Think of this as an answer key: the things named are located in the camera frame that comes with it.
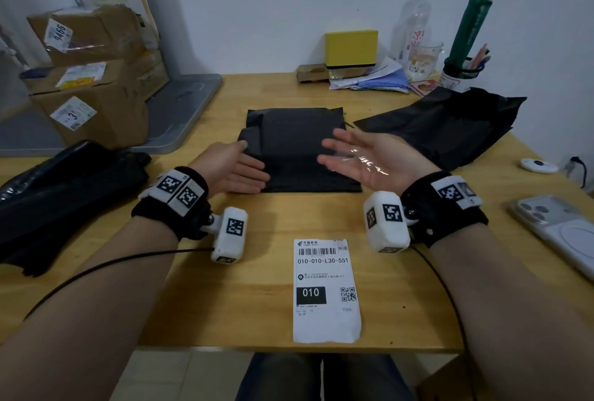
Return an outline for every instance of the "hand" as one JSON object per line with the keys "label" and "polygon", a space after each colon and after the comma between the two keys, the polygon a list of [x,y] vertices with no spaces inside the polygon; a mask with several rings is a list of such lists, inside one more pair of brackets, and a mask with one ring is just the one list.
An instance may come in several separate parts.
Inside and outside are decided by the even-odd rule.
{"label": "hand", "polygon": [[209,197],[217,193],[260,193],[270,180],[263,172],[264,164],[246,156],[246,141],[213,143],[189,165],[209,185]]}
{"label": "hand", "polygon": [[334,129],[334,136],[337,140],[326,138],[322,146],[344,157],[320,155],[318,163],[375,191],[400,196],[415,180],[440,170],[394,135]]}

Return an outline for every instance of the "stack of papers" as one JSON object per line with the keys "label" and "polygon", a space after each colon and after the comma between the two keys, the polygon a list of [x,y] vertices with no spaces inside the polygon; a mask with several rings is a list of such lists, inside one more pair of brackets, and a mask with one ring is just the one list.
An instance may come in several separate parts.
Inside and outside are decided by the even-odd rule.
{"label": "stack of papers", "polygon": [[340,88],[386,89],[408,93],[410,86],[402,66],[391,58],[386,57],[365,76],[330,81],[330,89]]}

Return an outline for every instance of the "power cord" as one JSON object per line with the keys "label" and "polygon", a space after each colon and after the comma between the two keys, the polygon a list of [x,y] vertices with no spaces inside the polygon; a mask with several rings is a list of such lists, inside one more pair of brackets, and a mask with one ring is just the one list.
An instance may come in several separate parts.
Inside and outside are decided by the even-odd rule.
{"label": "power cord", "polygon": [[586,164],[583,162],[583,160],[580,157],[571,157],[569,159],[570,162],[575,162],[575,163],[579,163],[580,165],[582,165],[584,167],[584,178],[582,180],[582,186],[580,188],[585,188],[586,187],[586,179],[588,177],[588,168],[586,168]]}
{"label": "power cord", "polygon": [[35,307],[33,307],[29,313],[27,314],[27,316],[25,317],[25,320],[31,316],[31,314],[33,314],[33,312],[35,310],[37,310],[41,304],[43,304],[44,302],[46,302],[49,298],[51,298],[52,296],[54,296],[57,292],[59,292],[60,290],[62,290],[64,287],[67,287],[68,285],[70,285],[72,282],[80,279],[83,276],[86,276],[87,274],[93,273],[97,270],[100,270],[102,268],[108,267],[110,265],[114,265],[116,263],[120,263],[120,262],[126,262],[128,260],[134,260],[134,259],[138,259],[138,258],[143,258],[143,257],[151,257],[153,255],[166,255],[166,254],[179,254],[182,252],[196,252],[196,251],[213,251],[214,248],[195,248],[195,249],[175,249],[173,251],[153,251],[153,252],[142,252],[140,254],[132,254],[132,255],[126,255],[124,257],[119,257],[113,260],[108,260],[107,262],[103,262],[100,263],[99,265],[95,265],[94,267],[91,267],[87,270],[81,271],[78,274],[75,274],[73,277],[71,277],[70,279],[65,280],[64,282],[62,282],[62,284],[58,285],[54,290],[52,290],[51,292],[49,292],[47,295],[45,295],[41,301],[39,301]]}
{"label": "power cord", "polygon": [[460,316],[460,313],[458,312],[458,308],[456,307],[454,298],[452,297],[450,290],[448,289],[445,281],[442,279],[441,275],[435,269],[435,267],[429,261],[429,259],[427,259],[425,254],[420,252],[414,246],[411,246],[411,249],[413,249],[417,254],[419,254],[421,259],[423,259],[425,261],[425,263],[429,266],[429,268],[431,268],[431,270],[433,270],[433,272],[435,273],[435,276],[437,276],[437,279],[439,279],[442,287],[444,288],[445,293],[447,294],[447,297],[450,300],[451,306],[454,308],[454,313],[456,314],[456,320],[458,321],[458,327],[460,328],[460,335],[462,336],[462,346],[464,347],[464,365],[466,366],[466,375],[468,377],[468,383],[471,387],[472,401],[477,401],[475,385],[474,385],[474,382],[472,382],[471,355],[469,353],[468,339],[466,338],[466,330],[464,329],[464,323],[462,322],[462,317]]}

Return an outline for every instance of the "white smartphone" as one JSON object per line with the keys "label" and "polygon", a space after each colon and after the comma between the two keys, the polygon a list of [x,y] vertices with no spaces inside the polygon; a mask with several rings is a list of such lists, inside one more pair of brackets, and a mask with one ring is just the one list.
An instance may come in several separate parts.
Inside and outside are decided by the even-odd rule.
{"label": "white smartphone", "polygon": [[514,201],[510,212],[594,282],[594,225],[578,209],[546,195]]}

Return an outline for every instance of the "stacked cardboard box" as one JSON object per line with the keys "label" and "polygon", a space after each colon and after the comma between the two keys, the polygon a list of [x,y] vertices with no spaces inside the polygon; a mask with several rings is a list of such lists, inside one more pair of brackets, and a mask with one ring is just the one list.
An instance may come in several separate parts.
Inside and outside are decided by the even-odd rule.
{"label": "stacked cardboard box", "polygon": [[146,50],[137,15],[107,5],[28,20],[55,65],[26,81],[30,98],[64,143],[89,139],[116,149],[145,142],[145,101],[169,78],[160,52]]}

